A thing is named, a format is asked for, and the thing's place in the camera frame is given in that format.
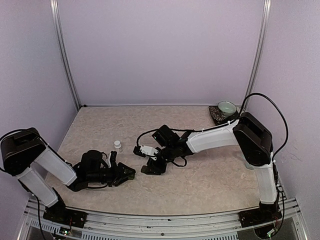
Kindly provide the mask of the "white pill bottle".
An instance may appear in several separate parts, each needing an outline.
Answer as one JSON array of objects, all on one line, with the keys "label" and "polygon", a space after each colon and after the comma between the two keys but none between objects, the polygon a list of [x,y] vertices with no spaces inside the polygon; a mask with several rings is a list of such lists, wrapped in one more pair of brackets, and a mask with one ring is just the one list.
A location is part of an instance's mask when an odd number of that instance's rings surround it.
[{"label": "white pill bottle", "polygon": [[118,153],[123,151],[122,143],[119,140],[114,141],[114,148]]}]

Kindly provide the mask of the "green pill organizer box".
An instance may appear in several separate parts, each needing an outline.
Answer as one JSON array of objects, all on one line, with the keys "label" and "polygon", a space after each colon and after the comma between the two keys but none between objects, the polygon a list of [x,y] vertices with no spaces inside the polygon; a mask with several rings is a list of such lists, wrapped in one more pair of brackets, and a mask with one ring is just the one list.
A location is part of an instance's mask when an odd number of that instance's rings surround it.
[{"label": "green pill organizer box", "polygon": [[128,180],[134,180],[135,179],[135,174],[131,174],[127,177]]}]

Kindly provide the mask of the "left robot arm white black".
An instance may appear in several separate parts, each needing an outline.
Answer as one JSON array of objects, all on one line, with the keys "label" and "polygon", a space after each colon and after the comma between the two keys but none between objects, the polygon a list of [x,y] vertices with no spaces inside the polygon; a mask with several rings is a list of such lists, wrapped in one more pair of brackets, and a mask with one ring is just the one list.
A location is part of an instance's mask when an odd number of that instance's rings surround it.
[{"label": "left robot arm white black", "polygon": [[132,180],[136,171],[116,162],[117,152],[110,154],[98,150],[85,152],[75,165],[64,160],[40,136],[36,128],[17,129],[0,138],[3,161],[1,171],[18,179],[20,184],[45,205],[47,218],[63,223],[70,218],[70,211],[58,192],[50,187],[34,165],[39,165],[73,192],[117,187]]}]

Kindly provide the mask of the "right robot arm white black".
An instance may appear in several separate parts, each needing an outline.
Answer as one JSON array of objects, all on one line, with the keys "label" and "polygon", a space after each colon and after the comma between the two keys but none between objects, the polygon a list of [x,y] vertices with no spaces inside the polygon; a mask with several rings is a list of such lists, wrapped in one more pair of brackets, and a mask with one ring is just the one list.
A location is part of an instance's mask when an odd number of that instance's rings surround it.
[{"label": "right robot arm white black", "polygon": [[284,217],[285,209],[279,206],[279,199],[284,193],[278,187],[278,171],[272,133],[251,113],[240,110],[237,117],[226,123],[202,130],[178,129],[162,125],[150,133],[160,145],[158,148],[140,145],[133,153],[143,158],[148,157],[147,164],[141,169],[146,175],[165,173],[168,163],[175,159],[185,159],[195,153],[226,146],[239,146],[245,161],[256,175],[259,189],[259,206],[253,210],[239,213],[242,224],[266,222]]}]

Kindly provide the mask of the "black patterned tray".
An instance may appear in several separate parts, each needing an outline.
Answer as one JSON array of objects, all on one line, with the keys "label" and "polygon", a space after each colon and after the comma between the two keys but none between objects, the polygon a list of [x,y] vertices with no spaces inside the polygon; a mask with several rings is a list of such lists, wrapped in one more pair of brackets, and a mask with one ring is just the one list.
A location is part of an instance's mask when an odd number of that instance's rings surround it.
[{"label": "black patterned tray", "polygon": [[234,120],[239,112],[236,111],[233,115],[224,116],[221,110],[217,106],[209,106],[208,107],[209,114],[216,126],[227,123],[228,121]]}]

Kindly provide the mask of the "pale green bowl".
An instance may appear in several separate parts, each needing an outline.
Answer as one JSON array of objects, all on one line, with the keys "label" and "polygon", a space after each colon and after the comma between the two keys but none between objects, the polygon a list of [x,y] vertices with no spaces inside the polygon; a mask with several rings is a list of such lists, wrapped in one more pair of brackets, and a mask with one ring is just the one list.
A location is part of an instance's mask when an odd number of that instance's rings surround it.
[{"label": "pale green bowl", "polygon": [[221,101],[218,103],[217,107],[225,117],[232,116],[237,112],[237,107],[230,101]]}]

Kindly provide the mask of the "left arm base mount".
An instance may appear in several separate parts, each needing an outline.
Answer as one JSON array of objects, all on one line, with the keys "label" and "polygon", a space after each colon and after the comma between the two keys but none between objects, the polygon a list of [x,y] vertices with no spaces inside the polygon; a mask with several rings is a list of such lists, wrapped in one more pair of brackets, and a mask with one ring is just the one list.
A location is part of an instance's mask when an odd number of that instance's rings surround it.
[{"label": "left arm base mount", "polygon": [[86,223],[87,215],[84,211],[50,207],[45,209],[43,218],[69,227],[82,229]]}]

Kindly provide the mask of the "front aluminium rail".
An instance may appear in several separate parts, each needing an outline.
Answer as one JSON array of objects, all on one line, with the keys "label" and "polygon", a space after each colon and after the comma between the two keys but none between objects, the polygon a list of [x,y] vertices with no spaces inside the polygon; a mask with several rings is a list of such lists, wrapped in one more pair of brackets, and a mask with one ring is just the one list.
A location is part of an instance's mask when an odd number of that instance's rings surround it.
[{"label": "front aluminium rail", "polygon": [[295,199],[287,199],[284,217],[243,226],[237,210],[194,215],[132,215],[86,210],[83,227],[38,219],[37,203],[28,202],[17,240],[308,240]]}]

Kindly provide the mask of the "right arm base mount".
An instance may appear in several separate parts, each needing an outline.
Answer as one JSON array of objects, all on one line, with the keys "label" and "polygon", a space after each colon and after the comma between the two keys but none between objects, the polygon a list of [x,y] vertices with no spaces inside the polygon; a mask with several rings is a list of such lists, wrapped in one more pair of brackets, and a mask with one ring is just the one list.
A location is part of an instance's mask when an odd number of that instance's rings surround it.
[{"label": "right arm base mount", "polygon": [[270,212],[260,210],[259,208],[240,211],[238,213],[239,221],[242,228],[251,227],[274,221],[282,218],[281,211]]}]

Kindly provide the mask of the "left aluminium frame post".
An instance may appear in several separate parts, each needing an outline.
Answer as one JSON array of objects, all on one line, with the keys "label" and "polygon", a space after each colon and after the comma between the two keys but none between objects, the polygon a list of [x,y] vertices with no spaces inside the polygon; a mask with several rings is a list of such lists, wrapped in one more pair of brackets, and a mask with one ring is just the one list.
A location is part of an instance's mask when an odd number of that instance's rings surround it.
[{"label": "left aluminium frame post", "polygon": [[79,111],[82,107],[80,97],[78,94],[78,91],[76,89],[76,85],[72,76],[71,68],[70,68],[70,63],[68,59],[68,54],[67,54],[67,49],[65,46],[65,41],[64,41],[64,35],[63,35],[63,28],[62,28],[62,23],[61,23],[61,18],[60,18],[60,12],[59,12],[59,3],[57,0],[50,0],[50,8],[52,12],[52,18],[53,18],[53,23],[55,27],[55,32],[57,36],[57,42],[58,42],[58,47],[59,47],[59,52],[64,68],[64,72],[66,75],[66,80],[67,84],[71,93],[71,97],[74,103],[74,106],[77,111]]}]

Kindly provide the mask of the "aluminium frame post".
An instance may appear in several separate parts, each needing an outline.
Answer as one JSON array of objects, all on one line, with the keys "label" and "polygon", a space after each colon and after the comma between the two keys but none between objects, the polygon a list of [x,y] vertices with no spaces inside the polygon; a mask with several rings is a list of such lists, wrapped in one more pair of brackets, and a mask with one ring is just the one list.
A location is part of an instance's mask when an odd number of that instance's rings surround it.
[{"label": "aluminium frame post", "polygon": [[71,97],[74,103],[74,106],[77,111],[79,111],[82,107],[80,97],[78,94],[78,91],[76,89],[76,85],[72,76],[71,68],[70,68],[70,63],[68,59],[68,54],[67,54],[67,49],[65,46],[65,41],[64,41],[64,35],[63,35],[63,28],[62,28],[62,23],[61,23],[61,18],[60,18],[60,12],[59,12],[59,3],[57,0],[50,0],[50,8],[52,12],[52,18],[53,18],[53,23],[55,27],[55,32],[57,36],[57,42],[58,42],[58,47],[59,47],[59,52],[64,68],[64,72],[66,75],[66,80],[67,84],[71,93]]},{"label": "aluminium frame post", "polygon": [[246,87],[246,91],[244,94],[244,97],[247,97],[249,94],[253,93],[254,86],[257,79],[257,74],[260,66],[260,61],[263,55],[263,48],[265,43],[265,38],[267,35],[267,29],[268,29],[268,23],[269,23],[269,17],[271,12],[271,0],[264,0],[263,1],[263,8],[262,8],[262,14],[261,14],[261,20],[260,20],[260,26],[258,31],[258,39],[257,44],[255,48],[255,54],[253,58],[253,64],[250,71],[248,84]]}]

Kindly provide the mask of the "right aluminium frame post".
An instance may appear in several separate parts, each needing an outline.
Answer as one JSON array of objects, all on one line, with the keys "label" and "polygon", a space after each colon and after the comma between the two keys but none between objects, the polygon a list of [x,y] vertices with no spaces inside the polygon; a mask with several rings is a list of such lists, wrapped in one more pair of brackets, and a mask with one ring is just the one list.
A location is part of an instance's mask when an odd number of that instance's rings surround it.
[{"label": "right aluminium frame post", "polygon": [[262,8],[262,14],[261,14],[261,20],[260,20],[260,26],[258,31],[258,39],[257,44],[255,48],[255,54],[253,58],[253,64],[250,71],[248,84],[246,87],[246,91],[244,94],[244,97],[247,97],[249,94],[253,93],[254,86],[257,79],[257,74],[260,66],[260,61],[263,55],[263,48],[265,43],[265,38],[267,35],[267,29],[268,29],[268,23],[269,23],[269,17],[271,12],[271,0],[264,0],[263,1],[263,8]]}]

